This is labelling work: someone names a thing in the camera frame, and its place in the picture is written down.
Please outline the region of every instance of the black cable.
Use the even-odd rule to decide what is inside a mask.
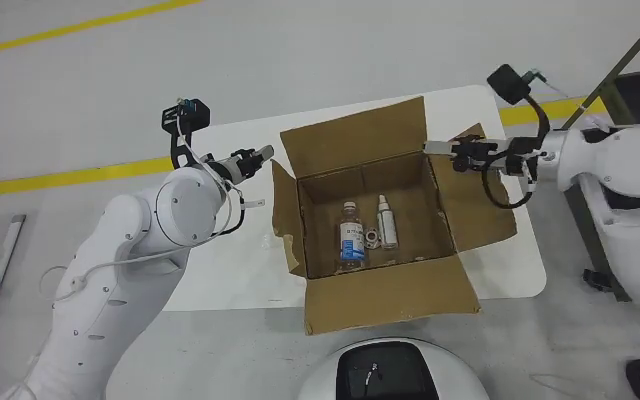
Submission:
[[[507,156],[507,150],[501,151],[499,153],[496,153],[494,155],[490,155],[487,158],[487,162],[484,163],[484,165],[482,166],[482,169],[480,170],[480,176],[482,177],[482,188],[484,189],[484,193],[487,195],[487,198],[489,199],[489,201],[496,207],[503,209],[503,210],[513,210],[514,208],[518,208],[520,206],[523,206],[524,204],[527,203],[527,201],[529,201],[529,199],[531,198],[531,196],[533,195],[532,192],[527,192],[527,194],[524,195],[524,197],[522,199],[520,199],[520,201],[518,201],[517,203],[501,203],[499,202],[494,196],[493,193],[491,193],[491,188],[489,187],[489,168],[491,168],[491,164],[493,164],[495,161],[504,158]]]
[[[245,209],[244,209],[244,198],[240,197],[240,219],[238,220],[238,223],[233,228],[229,228],[226,231],[222,231],[219,236],[228,235],[228,234],[233,233],[236,230],[238,230],[238,228],[240,228],[240,226],[244,222],[244,212],[245,212]]]
[[[551,130],[551,123],[549,122],[547,113],[544,112],[542,107],[540,107],[540,104],[538,104],[538,102],[536,102],[533,97],[526,95],[524,99],[527,101],[527,103],[529,103],[529,105],[533,108],[533,111],[535,111],[536,115],[538,116],[537,148],[539,149],[540,147],[542,147],[542,142],[544,141],[545,136],[547,136],[547,133],[549,133],[549,131]]]

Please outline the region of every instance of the bottle label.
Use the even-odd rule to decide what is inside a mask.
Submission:
[[[340,224],[340,259],[364,260],[364,233],[362,224],[356,222],[343,222]]]

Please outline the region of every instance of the blue label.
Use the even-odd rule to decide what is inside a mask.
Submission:
[[[364,261],[364,251],[355,250],[353,248],[353,240],[343,240],[340,259],[344,261]]]

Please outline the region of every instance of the box flap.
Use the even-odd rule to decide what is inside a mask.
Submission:
[[[420,150],[426,135],[424,98],[418,97],[285,131],[280,137],[293,172],[303,178]]]
[[[467,135],[485,136],[480,124],[458,137]],[[429,159],[456,249],[469,250],[516,234],[513,211],[491,204],[482,188],[480,172],[456,172],[448,156],[429,156]],[[489,172],[489,186],[498,201],[508,202],[498,171]]]
[[[273,174],[273,232],[284,240],[284,253],[289,272],[301,277],[306,276],[304,230],[298,210],[298,192],[296,181],[277,161],[271,162]]]
[[[443,313],[477,313],[480,305],[458,256],[307,281],[308,335]]]

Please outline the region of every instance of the yellow floor line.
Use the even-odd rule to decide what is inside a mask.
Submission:
[[[550,101],[540,104],[547,113],[550,120],[569,118],[578,108],[577,104],[582,104],[584,98]],[[588,114],[605,113],[607,109],[602,100],[598,97],[589,107]],[[503,126],[532,124],[538,121],[533,108],[529,106],[519,106],[500,109],[500,119]]]
[[[108,167],[89,168],[58,174],[34,176],[32,178],[0,181],[0,194],[26,192],[29,190],[49,189],[60,186],[77,185],[109,181],[112,179],[131,178],[139,175],[168,172],[173,169],[171,158],[155,158],[127,164],[110,165]]]
[[[582,103],[583,98],[572,100],[560,100],[541,104],[549,119],[568,118],[576,110],[575,102]],[[602,101],[598,98],[589,107],[589,114],[604,113],[606,109]],[[529,106],[519,106],[503,108],[500,110],[502,124],[506,126],[533,124],[537,118],[533,109]],[[108,181],[112,179],[131,178],[134,176],[169,172],[173,169],[169,157],[156,158],[152,160],[136,161],[127,164],[110,165],[101,168],[89,168],[78,171],[62,172],[58,174],[35,176],[32,178],[0,181],[0,195],[7,193],[25,192],[29,190],[39,190],[55,188],[60,186],[76,185],[81,183],[91,183]]]
[[[149,14],[155,14],[163,11],[173,10],[174,8],[188,6],[190,4],[200,3],[202,0],[171,0],[165,3],[154,4],[152,6],[139,8],[137,10],[127,11],[120,14],[100,17],[89,21],[81,22],[75,25],[63,26],[61,28],[52,29],[47,32],[36,33],[35,35],[25,36],[19,39],[10,40],[0,43],[0,51],[11,49],[13,47],[24,46],[41,40],[47,40],[58,36],[68,35],[70,33],[84,31],[98,26],[114,24],[129,19],[143,17]]]

